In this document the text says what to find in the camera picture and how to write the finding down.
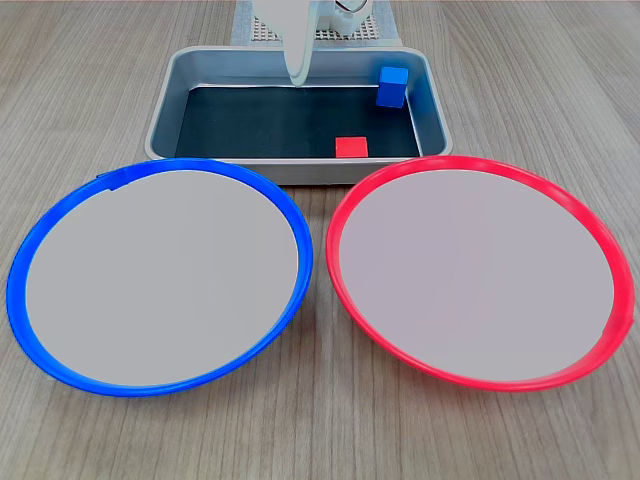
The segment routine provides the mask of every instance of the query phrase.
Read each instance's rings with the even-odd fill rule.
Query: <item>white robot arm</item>
[[[373,0],[253,0],[254,15],[282,41],[291,83],[304,85],[316,30],[352,35],[371,15]]]

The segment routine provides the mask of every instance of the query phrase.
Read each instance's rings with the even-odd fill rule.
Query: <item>gray tray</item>
[[[426,57],[404,47],[324,48],[314,51],[302,88],[375,87],[383,66],[409,69],[407,105],[418,152],[446,155],[451,142]],[[189,92],[202,87],[291,87],[281,48],[189,47],[170,61],[153,113],[145,151],[176,156]],[[279,185],[351,185],[409,157],[218,158],[254,170]]]

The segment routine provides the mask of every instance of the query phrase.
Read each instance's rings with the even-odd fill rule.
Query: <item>red cube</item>
[[[367,137],[336,138],[336,158],[367,158]]]

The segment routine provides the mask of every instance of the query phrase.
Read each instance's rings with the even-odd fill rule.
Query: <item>cube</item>
[[[402,108],[407,92],[409,70],[397,67],[382,67],[376,105]]]
[[[367,137],[336,138],[336,158],[367,158]]]

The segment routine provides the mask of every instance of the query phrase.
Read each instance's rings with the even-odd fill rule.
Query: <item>wooden table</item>
[[[394,2],[432,62],[454,153],[541,174],[613,230],[640,278],[640,3]],[[224,45],[232,2],[0,3],[0,275],[97,174],[143,161],[168,57]],[[289,190],[317,268],[249,365],[182,394],[113,399],[42,373],[2,305],[0,478],[640,478],[640,334],[565,388],[484,393],[400,364],[356,328],[324,263],[344,189]]]

